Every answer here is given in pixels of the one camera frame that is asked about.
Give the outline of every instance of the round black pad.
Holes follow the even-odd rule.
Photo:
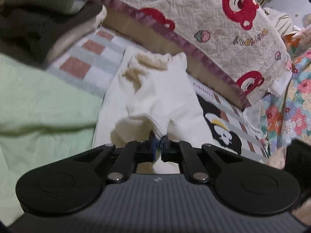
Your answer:
[[[64,215],[92,203],[101,192],[99,177],[82,162],[54,163],[24,174],[16,195],[24,210]]]
[[[285,211],[300,194],[291,174],[251,162],[229,164],[216,178],[215,190],[234,209],[259,216]]]

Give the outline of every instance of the cream quilted blanket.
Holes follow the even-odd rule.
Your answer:
[[[250,104],[285,68],[286,47],[255,0],[119,1],[135,8],[131,13],[143,11],[181,36],[193,54],[207,56],[205,67],[239,86]]]

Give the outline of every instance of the penguin print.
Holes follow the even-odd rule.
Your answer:
[[[234,132],[230,131],[220,117],[221,111],[213,104],[197,95],[203,109],[203,116],[208,124],[213,138],[225,148],[233,150],[238,155],[242,152],[242,142]]]

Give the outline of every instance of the black fabric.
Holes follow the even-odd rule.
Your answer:
[[[293,140],[287,147],[284,170],[291,173],[301,189],[297,207],[311,197],[311,146],[300,140]]]
[[[94,18],[102,5],[87,2],[75,15],[63,15],[38,7],[0,7],[0,37],[15,43],[44,62],[49,50],[66,32]]]
[[[206,120],[207,125],[209,126],[213,138],[219,142],[219,144],[223,147],[227,147],[233,151],[235,151],[238,155],[242,153],[242,142],[237,134],[232,131],[225,130],[222,126],[218,124],[211,123],[211,120],[206,118],[206,114],[214,114],[218,118],[221,118],[221,111],[215,105],[210,102],[205,101],[200,95],[197,94],[197,98],[199,103],[203,109],[203,116]],[[224,142],[224,137],[231,137],[228,141]]]
[[[304,233],[311,233],[311,227],[307,228],[307,230]]]

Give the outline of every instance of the purple ruffle trim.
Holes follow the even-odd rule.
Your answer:
[[[187,40],[182,38],[177,33],[171,31],[164,25],[158,23],[151,16],[145,15],[142,11],[139,11],[120,0],[95,0],[101,2],[107,8],[113,8],[114,10],[120,11],[121,13],[131,17],[132,19],[138,21],[144,26],[152,28],[155,32],[165,37],[166,39],[177,44],[187,55],[191,55],[194,59],[200,61],[209,72],[217,76],[217,78],[224,81],[227,85],[234,88],[237,95],[244,107],[251,106],[248,99],[244,95],[243,91],[235,82],[224,73],[221,68],[219,68],[210,58],[208,58],[201,50],[199,50],[195,45],[189,43]]]

